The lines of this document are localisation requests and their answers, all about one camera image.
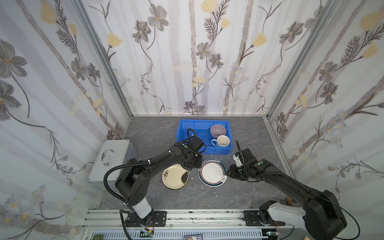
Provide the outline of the green rimmed white plate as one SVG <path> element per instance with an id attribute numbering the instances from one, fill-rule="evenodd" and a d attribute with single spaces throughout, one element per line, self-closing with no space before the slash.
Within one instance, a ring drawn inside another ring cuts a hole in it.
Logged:
<path id="1" fill-rule="evenodd" d="M 202 166 L 198 169 L 198 176 L 204 185 L 216 188 L 226 182 L 227 171 L 228 169 L 222 161 L 209 158 L 202 161 Z"/>

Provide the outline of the blue plastic bin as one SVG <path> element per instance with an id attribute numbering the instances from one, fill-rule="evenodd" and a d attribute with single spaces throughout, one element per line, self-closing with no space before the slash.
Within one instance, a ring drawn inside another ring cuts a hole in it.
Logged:
<path id="1" fill-rule="evenodd" d="M 226 136 L 230 139 L 230 144 L 228 147 L 215 147 L 211 140 L 213 139 L 210 128 L 214 125 L 221 125 L 226 129 Z M 188 137 L 187 129 L 195 130 L 197 136 L 204 142 L 207 146 L 207 149 L 203 154 L 209 155 L 228 155 L 233 149 L 233 135 L 230 127 L 229 121 L 219 121 L 219 120 L 187 120 L 181 119 L 179 121 L 179 126 L 177 128 L 177 142 L 184 140 Z"/>

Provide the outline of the cream ceramic mug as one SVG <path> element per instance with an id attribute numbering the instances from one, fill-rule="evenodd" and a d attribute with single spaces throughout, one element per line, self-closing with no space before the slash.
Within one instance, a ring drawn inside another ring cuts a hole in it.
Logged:
<path id="1" fill-rule="evenodd" d="M 212 139 L 211 143 L 214 147 L 228 147 L 231 143 L 231 140 L 226 135 L 220 135 L 216 139 Z"/>

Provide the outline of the lilac ceramic bowl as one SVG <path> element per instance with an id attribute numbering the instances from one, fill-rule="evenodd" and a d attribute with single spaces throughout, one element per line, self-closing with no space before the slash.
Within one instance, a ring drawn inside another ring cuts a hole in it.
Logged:
<path id="1" fill-rule="evenodd" d="M 225 135 L 227 133 L 227 129 L 222 125 L 213 125 L 210 128 L 210 134 L 214 139 L 217 139 L 221 135 Z"/>

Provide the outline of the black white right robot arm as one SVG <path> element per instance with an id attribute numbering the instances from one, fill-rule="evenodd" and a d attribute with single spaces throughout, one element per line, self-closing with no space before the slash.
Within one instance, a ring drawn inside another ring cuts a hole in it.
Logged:
<path id="1" fill-rule="evenodd" d="M 231 165 L 227 176 L 240 181 L 266 182 L 299 204 L 299 209 L 287 210 L 284 205 L 268 201 L 259 208 L 258 220 L 263 225 L 284 222 L 306 229 L 316 240 L 332 240 L 348 225 L 334 194 L 310 188 L 266 160 L 252 160 L 241 167 Z"/>

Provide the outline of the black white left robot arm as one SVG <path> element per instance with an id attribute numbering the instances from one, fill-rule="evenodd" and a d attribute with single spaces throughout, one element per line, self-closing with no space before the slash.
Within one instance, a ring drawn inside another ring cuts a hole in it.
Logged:
<path id="1" fill-rule="evenodd" d="M 151 179 L 175 164 L 184 170 L 199 168 L 202 165 L 200 149 L 204 145 L 195 137 L 175 143 L 156 157 L 141 161 L 131 159 L 127 165 L 120 166 L 122 171 L 115 182 L 117 198 L 137 215 L 137 223 L 147 226 L 154 218 L 154 210 L 146 197 Z"/>

